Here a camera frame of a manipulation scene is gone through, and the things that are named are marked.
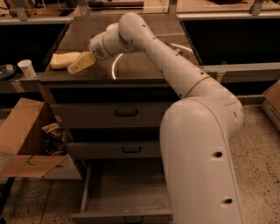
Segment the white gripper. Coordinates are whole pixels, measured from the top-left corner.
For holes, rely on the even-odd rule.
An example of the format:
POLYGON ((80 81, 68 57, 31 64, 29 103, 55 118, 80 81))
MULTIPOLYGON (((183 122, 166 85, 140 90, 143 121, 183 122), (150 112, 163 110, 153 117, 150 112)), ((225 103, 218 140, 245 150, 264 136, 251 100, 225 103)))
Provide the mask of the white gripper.
POLYGON ((67 71, 70 74, 77 74, 78 72, 92 66, 95 63, 95 58, 98 60, 105 59, 101 34, 96 35, 89 40, 88 49, 90 52, 82 52, 78 58, 68 66, 67 71))

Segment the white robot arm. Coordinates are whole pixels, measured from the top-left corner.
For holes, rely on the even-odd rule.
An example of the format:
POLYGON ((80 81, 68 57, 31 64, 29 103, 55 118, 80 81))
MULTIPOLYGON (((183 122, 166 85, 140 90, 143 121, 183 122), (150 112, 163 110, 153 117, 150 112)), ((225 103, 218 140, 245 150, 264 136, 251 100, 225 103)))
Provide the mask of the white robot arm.
POLYGON ((160 149, 174 224, 245 224, 230 139, 243 124, 240 101, 155 37, 136 13, 91 39, 68 72, 118 53, 145 53, 179 96, 160 124, 160 149))

